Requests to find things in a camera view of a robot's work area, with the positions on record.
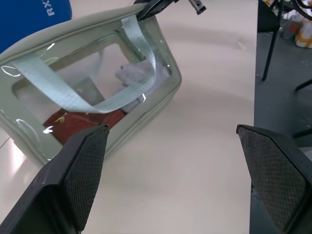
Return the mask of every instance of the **bag handle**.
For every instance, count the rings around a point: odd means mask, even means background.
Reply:
[[[66,111],[102,114],[112,112],[143,95],[156,81],[155,56],[142,34],[136,15],[124,18],[121,22],[127,37],[151,63],[153,70],[146,74],[143,79],[95,106],[91,106],[81,98],[38,56],[34,54],[26,55],[11,63],[34,86]]]

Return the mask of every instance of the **floor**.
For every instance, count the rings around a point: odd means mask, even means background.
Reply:
[[[77,18],[131,3],[71,4]],[[250,177],[235,128],[254,121],[257,2],[241,0],[244,9],[231,0],[204,4],[200,16],[179,1],[157,17],[182,86],[159,116],[104,162],[83,233],[249,232]],[[7,139],[0,133],[0,221],[39,170]]]
[[[255,126],[292,136],[312,127],[312,85],[295,92],[311,79],[312,50],[278,36],[267,80],[261,82],[272,35],[257,35]],[[312,135],[298,138],[299,147],[311,147]]]

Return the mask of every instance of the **white table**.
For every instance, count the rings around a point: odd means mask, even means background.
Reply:
[[[129,4],[71,2],[74,17]],[[257,2],[204,4],[200,16],[181,0],[157,17],[182,86],[105,161],[84,233],[248,233],[250,177],[235,128],[254,119]],[[0,165],[2,221],[38,168],[12,140],[0,148]]]

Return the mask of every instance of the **chair leg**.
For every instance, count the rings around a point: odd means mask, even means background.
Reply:
[[[312,79],[309,79],[308,81],[298,85],[295,90],[299,91],[300,89],[303,89],[303,88],[307,87],[310,84],[312,84]]]
[[[274,49],[274,46],[275,46],[275,41],[276,41],[276,38],[277,38],[277,34],[278,34],[278,31],[274,32],[273,36],[272,36],[272,41],[271,41],[271,45],[270,45],[270,49],[269,49],[267,63],[265,64],[265,69],[264,69],[262,81],[265,81],[266,78],[267,78],[267,75],[268,75],[269,66],[270,66],[271,57],[272,57],[273,49]]]
[[[307,130],[304,130],[304,131],[295,133],[292,137],[293,137],[294,139],[296,139],[296,138],[304,137],[304,136],[307,136],[307,135],[310,135],[310,134],[312,134],[312,128],[309,128],[309,129],[307,129]]]

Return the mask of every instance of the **gray carpet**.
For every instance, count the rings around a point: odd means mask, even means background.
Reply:
[[[294,39],[278,36],[267,79],[262,82],[272,35],[257,35],[254,125],[292,136],[312,128],[312,85],[295,92],[312,78],[312,49],[299,48]],[[296,139],[299,147],[312,146],[312,135]]]

